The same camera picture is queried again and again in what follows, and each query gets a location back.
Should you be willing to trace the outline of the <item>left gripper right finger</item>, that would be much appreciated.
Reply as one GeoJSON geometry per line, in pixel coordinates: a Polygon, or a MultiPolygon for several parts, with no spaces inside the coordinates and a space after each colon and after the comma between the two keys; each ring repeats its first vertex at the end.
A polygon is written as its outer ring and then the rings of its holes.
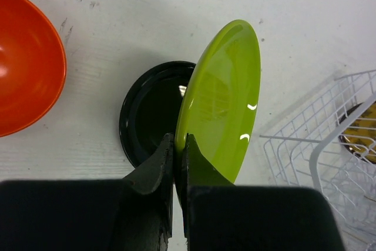
{"type": "Polygon", "coordinates": [[[188,135],[177,180],[189,250],[344,250],[331,208],[315,189],[236,186],[188,135]]]}

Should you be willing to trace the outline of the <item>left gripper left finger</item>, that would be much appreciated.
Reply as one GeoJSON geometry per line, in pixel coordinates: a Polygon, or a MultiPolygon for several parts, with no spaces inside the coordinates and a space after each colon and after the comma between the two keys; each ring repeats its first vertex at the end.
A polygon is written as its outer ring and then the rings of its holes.
{"type": "Polygon", "coordinates": [[[173,135],[121,179],[1,182],[2,250],[166,250],[173,135]]]}

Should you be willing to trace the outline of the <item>green plate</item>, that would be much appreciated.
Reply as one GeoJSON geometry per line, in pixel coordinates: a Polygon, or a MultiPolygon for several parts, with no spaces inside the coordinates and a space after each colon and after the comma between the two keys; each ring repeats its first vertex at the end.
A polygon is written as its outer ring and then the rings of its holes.
{"type": "Polygon", "coordinates": [[[175,131],[179,158],[188,135],[228,181],[243,164],[256,119],[261,83],[260,48],[245,20],[225,25],[207,45],[186,87],[175,131]]]}

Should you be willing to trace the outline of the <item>yellow patterned plate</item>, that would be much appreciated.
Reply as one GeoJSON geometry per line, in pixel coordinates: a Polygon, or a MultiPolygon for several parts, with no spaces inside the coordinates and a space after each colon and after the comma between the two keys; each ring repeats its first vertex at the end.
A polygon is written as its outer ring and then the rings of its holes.
{"type": "Polygon", "coordinates": [[[375,164],[375,102],[338,137],[350,154],[375,164]]]}

